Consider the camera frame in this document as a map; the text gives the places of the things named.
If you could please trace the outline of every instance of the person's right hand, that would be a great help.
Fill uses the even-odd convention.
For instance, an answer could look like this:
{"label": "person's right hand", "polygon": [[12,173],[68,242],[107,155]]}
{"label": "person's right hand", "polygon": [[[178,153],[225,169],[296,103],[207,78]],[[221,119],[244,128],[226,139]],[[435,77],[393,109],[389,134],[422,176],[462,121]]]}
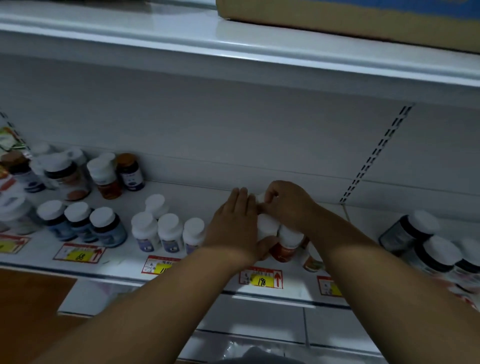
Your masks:
{"label": "person's right hand", "polygon": [[258,208],[303,234],[307,234],[312,220],[322,209],[303,188],[287,181],[273,181],[265,192],[265,202]]}

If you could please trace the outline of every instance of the person's right arm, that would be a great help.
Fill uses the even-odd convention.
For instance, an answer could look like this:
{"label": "person's right arm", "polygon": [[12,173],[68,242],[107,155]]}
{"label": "person's right arm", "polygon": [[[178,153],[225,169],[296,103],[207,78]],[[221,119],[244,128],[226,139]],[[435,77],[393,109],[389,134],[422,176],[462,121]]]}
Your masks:
{"label": "person's right arm", "polygon": [[479,312],[317,205],[301,187],[271,183],[260,209],[310,238],[390,364],[479,361]]}

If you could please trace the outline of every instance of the person's left hand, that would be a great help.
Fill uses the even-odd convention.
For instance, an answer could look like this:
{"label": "person's left hand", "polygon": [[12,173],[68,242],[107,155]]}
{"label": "person's left hand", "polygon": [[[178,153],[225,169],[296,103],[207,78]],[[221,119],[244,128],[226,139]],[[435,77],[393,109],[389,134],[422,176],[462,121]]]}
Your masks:
{"label": "person's left hand", "polygon": [[257,205],[255,196],[248,196],[245,187],[234,188],[227,202],[216,211],[206,231],[204,248],[220,253],[227,259],[232,274],[245,269],[268,253],[278,242],[268,236],[257,242]]}

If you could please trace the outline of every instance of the forearm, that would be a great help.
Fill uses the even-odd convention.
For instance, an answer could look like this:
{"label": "forearm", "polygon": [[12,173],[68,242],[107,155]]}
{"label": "forearm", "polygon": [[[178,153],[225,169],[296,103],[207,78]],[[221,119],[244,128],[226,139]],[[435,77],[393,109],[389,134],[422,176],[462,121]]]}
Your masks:
{"label": "forearm", "polygon": [[173,363],[231,277],[199,249],[56,344],[36,363]]}
{"label": "forearm", "polygon": [[311,240],[390,363],[468,362],[480,355],[479,313],[341,218],[315,216]]}

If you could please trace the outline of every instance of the brown floor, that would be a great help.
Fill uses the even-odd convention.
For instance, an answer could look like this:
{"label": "brown floor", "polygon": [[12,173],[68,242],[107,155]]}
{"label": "brown floor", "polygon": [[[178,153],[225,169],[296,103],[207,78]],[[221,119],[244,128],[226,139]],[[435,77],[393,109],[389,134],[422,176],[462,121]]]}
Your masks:
{"label": "brown floor", "polygon": [[0,362],[29,363],[87,320],[56,315],[74,283],[70,278],[0,269]]}

